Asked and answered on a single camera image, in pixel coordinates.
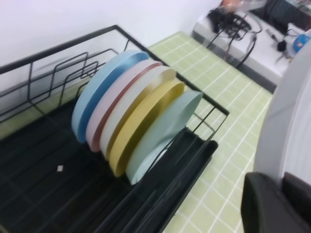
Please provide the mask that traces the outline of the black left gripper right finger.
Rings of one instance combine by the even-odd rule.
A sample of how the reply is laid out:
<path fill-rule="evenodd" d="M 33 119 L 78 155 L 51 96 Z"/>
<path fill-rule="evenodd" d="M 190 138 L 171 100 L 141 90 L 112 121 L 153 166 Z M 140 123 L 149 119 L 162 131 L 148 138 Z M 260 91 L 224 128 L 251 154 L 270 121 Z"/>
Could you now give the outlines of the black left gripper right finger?
<path fill-rule="evenodd" d="M 282 179 L 282 192 L 296 209 L 311 208 L 311 186 L 289 172 Z"/>

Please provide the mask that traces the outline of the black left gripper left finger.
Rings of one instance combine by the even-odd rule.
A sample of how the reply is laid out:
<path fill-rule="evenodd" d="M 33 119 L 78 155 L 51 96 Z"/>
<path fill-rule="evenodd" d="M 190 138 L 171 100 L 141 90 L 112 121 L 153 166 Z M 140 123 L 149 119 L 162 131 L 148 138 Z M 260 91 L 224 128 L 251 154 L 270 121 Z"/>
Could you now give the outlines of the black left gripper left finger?
<path fill-rule="evenodd" d="M 309 233 L 311 209 L 296 209 L 269 176 L 249 172 L 244 179 L 241 216 L 246 233 Z"/>

